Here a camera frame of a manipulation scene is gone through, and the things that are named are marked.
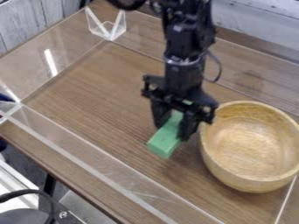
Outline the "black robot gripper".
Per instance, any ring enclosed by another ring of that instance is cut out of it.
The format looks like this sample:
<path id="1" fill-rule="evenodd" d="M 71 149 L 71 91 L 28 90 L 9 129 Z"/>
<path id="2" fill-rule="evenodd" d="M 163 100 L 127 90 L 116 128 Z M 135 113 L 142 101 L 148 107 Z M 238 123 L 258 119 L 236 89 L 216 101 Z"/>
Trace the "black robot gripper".
<path id="1" fill-rule="evenodd" d="M 188 141 L 200 122 L 212 123 L 219 106 L 216 100 L 204 92 L 206 59 L 188 63 L 164 63 L 164 76 L 146 74 L 142 96 L 151 101 L 154 125 L 158 129 L 168 121 L 172 110 L 183 113 L 178 137 Z"/>

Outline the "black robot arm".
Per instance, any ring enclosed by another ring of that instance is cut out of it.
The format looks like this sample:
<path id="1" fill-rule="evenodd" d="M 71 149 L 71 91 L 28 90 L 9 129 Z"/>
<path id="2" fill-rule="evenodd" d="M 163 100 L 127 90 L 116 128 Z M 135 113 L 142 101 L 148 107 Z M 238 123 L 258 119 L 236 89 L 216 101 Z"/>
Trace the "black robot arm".
<path id="1" fill-rule="evenodd" d="M 135 11 L 150 4 L 162 16 L 166 50 L 164 75 L 143 76 L 142 96 L 151 101 L 154 124 L 163 127 L 176 110 L 182 112 L 178 137 L 186 141 L 200 123 L 212 123 L 218 101 L 204 92 L 206 59 L 215 43 L 211 0 L 107 0 L 116 8 Z"/>

